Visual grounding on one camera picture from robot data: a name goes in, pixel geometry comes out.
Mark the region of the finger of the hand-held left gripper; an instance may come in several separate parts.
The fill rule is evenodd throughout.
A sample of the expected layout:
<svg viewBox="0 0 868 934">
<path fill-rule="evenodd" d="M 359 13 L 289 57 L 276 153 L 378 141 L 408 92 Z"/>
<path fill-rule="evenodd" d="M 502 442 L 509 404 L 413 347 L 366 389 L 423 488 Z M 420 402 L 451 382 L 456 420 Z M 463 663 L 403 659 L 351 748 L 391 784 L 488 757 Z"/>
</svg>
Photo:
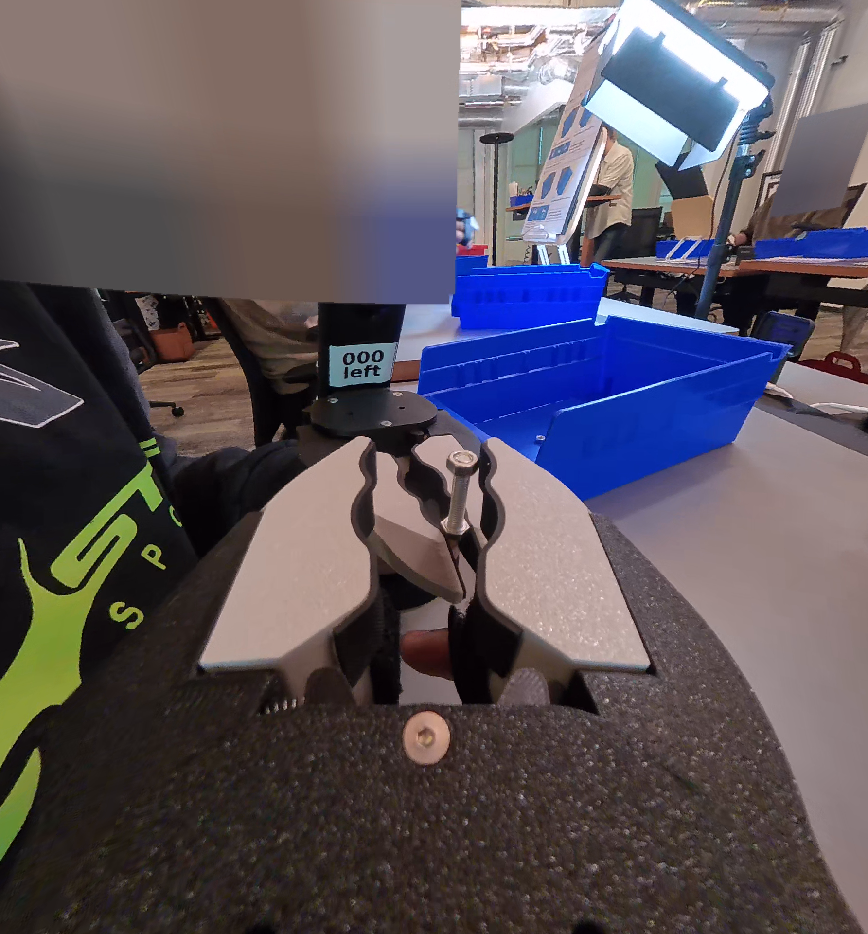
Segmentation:
<svg viewBox="0 0 868 934">
<path fill-rule="evenodd" d="M 410 479 L 415 484 L 413 488 L 422 499 L 436 505 L 441 519 L 449 510 L 453 479 L 447 459 L 461 449 L 474 451 L 469 442 L 454 436 L 430 436 L 411 451 Z"/>
<path fill-rule="evenodd" d="M 463 601 L 462 577 L 440 527 L 428 520 L 421 500 L 404 487 L 396 459 L 378 452 L 375 461 L 371 540 L 377 555 L 426 593 L 450 603 Z"/>
</svg>

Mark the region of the red bag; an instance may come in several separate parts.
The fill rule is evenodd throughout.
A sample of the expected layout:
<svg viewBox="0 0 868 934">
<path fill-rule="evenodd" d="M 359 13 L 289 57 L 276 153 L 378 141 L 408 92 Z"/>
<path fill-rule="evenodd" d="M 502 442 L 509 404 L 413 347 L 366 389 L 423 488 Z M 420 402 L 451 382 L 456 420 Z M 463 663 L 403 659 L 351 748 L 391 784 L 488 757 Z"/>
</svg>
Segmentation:
<svg viewBox="0 0 868 934">
<path fill-rule="evenodd" d="M 830 352 L 822 359 L 801 359 L 798 364 L 868 386 L 868 373 L 862 370 L 859 359 L 841 351 Z"/>
</svg>

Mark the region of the black light stand pole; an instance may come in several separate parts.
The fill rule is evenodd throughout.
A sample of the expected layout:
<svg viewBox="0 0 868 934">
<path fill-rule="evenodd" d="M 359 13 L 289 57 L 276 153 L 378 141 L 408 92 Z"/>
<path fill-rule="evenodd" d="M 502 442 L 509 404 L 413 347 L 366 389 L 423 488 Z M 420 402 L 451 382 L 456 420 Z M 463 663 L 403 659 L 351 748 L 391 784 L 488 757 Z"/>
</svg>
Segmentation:
<svg viewBox="0 0 868 934">
<path fill-rule="evenodd" d="M 749 111 L 739 129 L 736 141 L 734 158 L 728 184 L 720 212 L 720 220 L 713 238 L 713 246 L 708 254 L 708 263 L 704 282 L 694 312 L 697 320 L 705 321 L 711 307 L 713 294 L 717 285 L 721 267 L 726 262 L 728 236 L 731 222 L 738 203 L 743 181 L 753 177 L 756 168 L 764 157 L 763 150 L 757 154 L 751 152 L 752 146 L 761 139 L 769 139 L 773 131 L 761 131 L 761 123 L 774 113 L 774 102 L 771 96 Z"/>
</svg>

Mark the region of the white document stand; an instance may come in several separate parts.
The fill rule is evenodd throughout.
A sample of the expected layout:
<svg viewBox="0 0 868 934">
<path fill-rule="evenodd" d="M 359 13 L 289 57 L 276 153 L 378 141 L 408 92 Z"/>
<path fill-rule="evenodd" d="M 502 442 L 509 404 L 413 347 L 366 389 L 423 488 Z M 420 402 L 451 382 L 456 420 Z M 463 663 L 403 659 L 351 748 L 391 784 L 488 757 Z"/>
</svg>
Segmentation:
<svg viewBox="0 0 868 934">
<path fill-rule="evenodd" d="M 523 266 L 580 265 L 580 231 L 576 231 L 566 243 L 538 243 L 521 238 L 524 254 Z"/>
</svg>

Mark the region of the cardboard box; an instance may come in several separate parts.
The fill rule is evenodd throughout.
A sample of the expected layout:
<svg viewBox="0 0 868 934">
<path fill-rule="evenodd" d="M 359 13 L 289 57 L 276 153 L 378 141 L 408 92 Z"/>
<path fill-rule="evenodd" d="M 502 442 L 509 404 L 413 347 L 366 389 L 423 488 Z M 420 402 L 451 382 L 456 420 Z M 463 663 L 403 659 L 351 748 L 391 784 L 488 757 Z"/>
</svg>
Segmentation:
<svg viewBox="0 0 868 934">
<path fill-rule="evenodd" d="M 705 194 L 673 199 L 671 220 L 675 240 L 712 240 L 716 225 L 714 198 Z"/>
</svg>

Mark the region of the thin silver bolt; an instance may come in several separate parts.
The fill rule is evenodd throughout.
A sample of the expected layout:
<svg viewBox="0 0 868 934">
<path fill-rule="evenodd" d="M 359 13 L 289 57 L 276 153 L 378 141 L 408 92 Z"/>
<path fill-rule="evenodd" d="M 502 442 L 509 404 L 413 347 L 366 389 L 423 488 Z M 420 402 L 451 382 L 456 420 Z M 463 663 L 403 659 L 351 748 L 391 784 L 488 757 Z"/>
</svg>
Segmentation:
<svg viewBox="0 0 868 934">
<path fill-rule="evenodd" d="M 441 522 L 442 531 L 448 537 L 459 539 L 469 528 L 466 502 L 473 473 L 475 468 L 469 465 L 460 466 L 458 471 L 452 473 L 448 514 Z"/>
</svg>

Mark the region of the black floor lamp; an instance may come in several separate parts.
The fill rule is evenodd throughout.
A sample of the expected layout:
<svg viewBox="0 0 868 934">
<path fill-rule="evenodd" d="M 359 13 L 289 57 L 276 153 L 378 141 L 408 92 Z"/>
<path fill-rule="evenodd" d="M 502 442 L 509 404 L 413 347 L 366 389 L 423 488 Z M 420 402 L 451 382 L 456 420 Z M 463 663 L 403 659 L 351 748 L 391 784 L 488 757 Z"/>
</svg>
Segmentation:
<svg viewBox="0 0 868 934">
<path fill-rule="evenodd" d="M 498 202 L 499 202 L 499 181 L 500 181 L 500 157 L 502 147 L 510 144 L 514 140 L 514 134 L 506 131 L 495 131 L 484 134 L 479 142 L 491 149 L 492 154 L 492 223 L 491 223 L 491 243 L 490 243 L 490 263 L 493 267 L 497 265 L 498 259 Z"/>
</svg>

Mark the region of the wooden office desk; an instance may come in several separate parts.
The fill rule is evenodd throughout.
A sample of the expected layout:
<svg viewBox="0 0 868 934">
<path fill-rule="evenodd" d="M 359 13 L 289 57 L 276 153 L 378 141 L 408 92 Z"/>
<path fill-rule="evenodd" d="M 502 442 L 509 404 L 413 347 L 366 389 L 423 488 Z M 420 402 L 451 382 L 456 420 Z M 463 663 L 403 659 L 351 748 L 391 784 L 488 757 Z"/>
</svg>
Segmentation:
<svg viewBox="0 0 868 934">
<path fill-rule="evenodd" d="M 693 293 L 703 287 L 707 273 L 704 260 L 666 260 L 655 256 L 609 260 L 603 264 L 611 279 L 620 285 L 641 288 L 644 307 L 652 307 L 656 290 Z M 868 288 L 841 287 L 841 281 L 860 285 L 868 282 L 868 262 L 815 262 L 801 258 L 745 260 L 720 266 L 721 281 L 737 281 L 746 277 L 766 275 L 767 293 L 773 299 L 812 301 L 823 305 L 840 305 L 868 309 Z"/>
</svg>

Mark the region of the black device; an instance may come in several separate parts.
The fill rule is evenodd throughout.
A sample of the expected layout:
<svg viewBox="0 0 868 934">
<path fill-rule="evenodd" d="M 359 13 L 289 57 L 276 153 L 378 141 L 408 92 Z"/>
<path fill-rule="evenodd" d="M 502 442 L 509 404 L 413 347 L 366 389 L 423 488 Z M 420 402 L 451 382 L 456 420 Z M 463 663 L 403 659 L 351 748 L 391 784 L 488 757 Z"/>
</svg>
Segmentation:
<svg viewBox="0 0 868 934">
<path fill-rule="evenodd" d="M 769 311 L 760 315 L 752 327 L 750 336 L 765 342 L 784 344 L 788 349 L 787 360 L 797 361 L 815 330 L 815 321 L 781 311 Z"/>
</svg>

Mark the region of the studio light panel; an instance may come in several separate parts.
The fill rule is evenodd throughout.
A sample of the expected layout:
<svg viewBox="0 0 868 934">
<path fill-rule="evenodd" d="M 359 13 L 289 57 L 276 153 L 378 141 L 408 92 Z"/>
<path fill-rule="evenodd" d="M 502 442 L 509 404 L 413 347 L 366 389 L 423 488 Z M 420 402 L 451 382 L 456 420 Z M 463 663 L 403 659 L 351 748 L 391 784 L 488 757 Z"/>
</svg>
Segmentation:
<svg viewBox="0 0 868 934">
<path fill-rule="evenodd" d="M 598 52 L 585 109 L 679 170 L 716 161 L 775 83 L 675 2 L 621 3 Z"/>
</svg>

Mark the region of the brown leather bag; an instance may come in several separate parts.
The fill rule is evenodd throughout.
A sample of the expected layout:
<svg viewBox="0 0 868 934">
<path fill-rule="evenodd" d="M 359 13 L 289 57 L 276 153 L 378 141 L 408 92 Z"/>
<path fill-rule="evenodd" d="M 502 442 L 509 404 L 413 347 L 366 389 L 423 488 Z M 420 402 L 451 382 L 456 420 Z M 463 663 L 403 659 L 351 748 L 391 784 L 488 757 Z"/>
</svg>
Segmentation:
<svg viewBox="0 0 868 934">
<path fill-rule="evenodd" d="M 160 363 L 187 362 L 195 355 L 192 334 L 183 321 L 175 328 L 159 328 L 152 331 L 150 336 Z"/>
</svg>

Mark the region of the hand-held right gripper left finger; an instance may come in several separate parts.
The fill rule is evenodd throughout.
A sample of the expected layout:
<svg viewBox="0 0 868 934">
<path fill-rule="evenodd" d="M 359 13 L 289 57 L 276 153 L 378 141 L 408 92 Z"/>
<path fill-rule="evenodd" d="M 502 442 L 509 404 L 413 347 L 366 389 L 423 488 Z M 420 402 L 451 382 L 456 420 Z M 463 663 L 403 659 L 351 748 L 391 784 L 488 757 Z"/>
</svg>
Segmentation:
<svg viewBox="0 0 868 934">
<path fill-rule="evenodd" d="M 382 647 L 372 493 L 376 448 L 346 442 L 300 473 L 263 508 L 198 666 L 276 671 L 305 691 L 314 671 L 371 691 Z"/>
</svg>

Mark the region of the person's right hand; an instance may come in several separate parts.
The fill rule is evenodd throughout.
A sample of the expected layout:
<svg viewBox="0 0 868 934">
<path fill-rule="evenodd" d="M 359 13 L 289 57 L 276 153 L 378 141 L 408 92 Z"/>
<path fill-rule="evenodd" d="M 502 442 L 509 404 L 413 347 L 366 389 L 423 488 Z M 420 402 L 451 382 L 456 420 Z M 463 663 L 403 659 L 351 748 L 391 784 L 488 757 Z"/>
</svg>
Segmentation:
<svg viewBox="0 0 868 934">
<path fill-rule="evenodd" d="M 401 637 L 402 660 L 420 674 L 452 680 L 448 629 L 416 630 Z"/>
</svg>

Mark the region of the person's left forearm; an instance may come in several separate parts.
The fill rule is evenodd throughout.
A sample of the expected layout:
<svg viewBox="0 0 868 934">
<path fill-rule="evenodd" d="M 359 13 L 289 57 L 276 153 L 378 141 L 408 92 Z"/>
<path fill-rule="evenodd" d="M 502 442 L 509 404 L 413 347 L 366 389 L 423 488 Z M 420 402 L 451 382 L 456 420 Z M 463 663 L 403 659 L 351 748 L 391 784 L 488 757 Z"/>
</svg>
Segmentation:
<svg viewBox="0 0 868 934">
<path fill-rule="evenodd" d="M 204 557 L 248 514 L 261 510 L 306 470 L 299 444 L 283 440 L 246 451 L 225 448 L 176 456 L 172 504 L 197 557 Z"/>
</svg>

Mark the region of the printed instruction sheet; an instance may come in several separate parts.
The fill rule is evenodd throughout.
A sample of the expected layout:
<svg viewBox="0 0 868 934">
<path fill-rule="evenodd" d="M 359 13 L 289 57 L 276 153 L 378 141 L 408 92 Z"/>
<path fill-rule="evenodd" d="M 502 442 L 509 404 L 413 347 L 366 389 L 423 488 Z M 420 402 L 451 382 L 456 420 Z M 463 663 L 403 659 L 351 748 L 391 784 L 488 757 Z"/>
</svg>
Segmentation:
<svg viewBox="0 0 868 934">
<path fill-rule="evenodd" d="M 590 100 L 615 18 L 615 14 L 609 16 L 582 56 L 523 222 L 522 240 L 528 245 L 565 246 L 598 178 L 607 134 L 601 119 L 591 112 Z"/>
</svg>

